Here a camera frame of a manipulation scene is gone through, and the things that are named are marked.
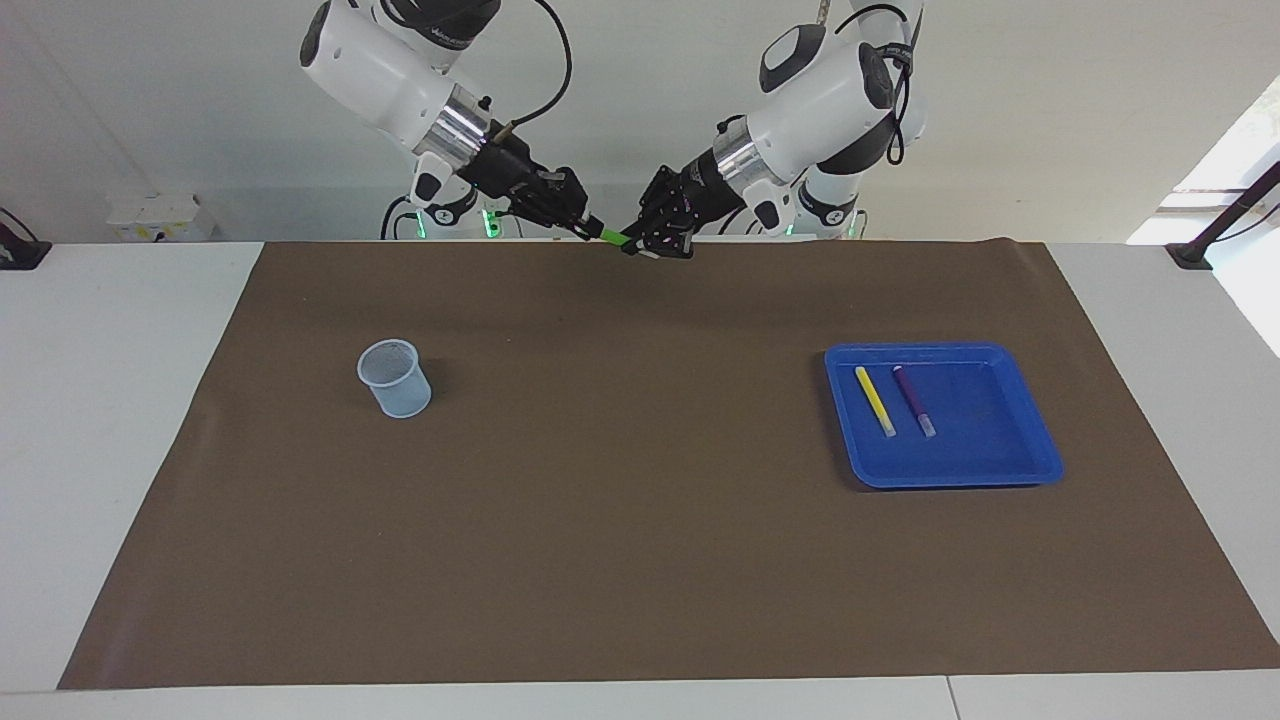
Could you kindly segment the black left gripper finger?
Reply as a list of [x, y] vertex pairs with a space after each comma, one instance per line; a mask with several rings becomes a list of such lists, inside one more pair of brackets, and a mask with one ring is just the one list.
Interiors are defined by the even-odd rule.
[[621, 231], [626, 238], [622, 251], [627, 255], [690, 259], [695, 215], [640, 217]]
[[659, 168], [640, 199], [640, 224], [690, 225], [686, 179], [682, 170]]

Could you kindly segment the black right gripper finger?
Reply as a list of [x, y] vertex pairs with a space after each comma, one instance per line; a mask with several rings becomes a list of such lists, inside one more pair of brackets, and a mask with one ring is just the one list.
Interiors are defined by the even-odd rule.
[[604, 222], [593, 215], [586, 205], [576, 208], [540, 200], [511, 200], [509, 214], [536, 225], [558, 228], [584, 241], [602, 240], [605, 232]]
[[572, 168], [547, 170], [545, 183], [556, 215], [562, 222], [585, 222], [590, 217], [588, 192]]

